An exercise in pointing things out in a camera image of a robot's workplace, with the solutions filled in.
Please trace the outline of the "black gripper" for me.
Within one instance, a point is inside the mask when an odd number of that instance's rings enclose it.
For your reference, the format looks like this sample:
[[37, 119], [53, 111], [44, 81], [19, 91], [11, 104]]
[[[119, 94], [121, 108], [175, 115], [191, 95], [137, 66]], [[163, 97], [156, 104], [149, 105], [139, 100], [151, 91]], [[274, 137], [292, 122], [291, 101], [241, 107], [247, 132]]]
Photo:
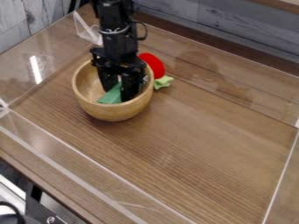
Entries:
[[117, 84], [121, 75], [121, 102], [131, 101], [144, 85], [145, 63], [137, 58], [139, 44], [147, 35], [137, 36], [135, 27], [100, 28], [103, 46], [92, 47], [92, 65], [97, 68], [104, 91]]

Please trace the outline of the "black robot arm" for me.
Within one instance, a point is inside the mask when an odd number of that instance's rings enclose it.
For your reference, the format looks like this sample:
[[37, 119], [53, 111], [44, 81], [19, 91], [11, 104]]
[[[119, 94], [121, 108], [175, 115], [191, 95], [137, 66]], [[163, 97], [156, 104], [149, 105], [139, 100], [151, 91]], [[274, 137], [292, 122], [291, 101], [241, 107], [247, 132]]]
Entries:
[[89, 49], [91, 64], [97, 69], [104, 90], [109, 91], [120, 84], [120, 99], [127, 102], [145, 84], [145, 63], [137, 57], [137, 42], [147, 39], [147, 26], [132, 19], [133, 0], [92, 0], [91, 4], [103, 41], [101, 47]]

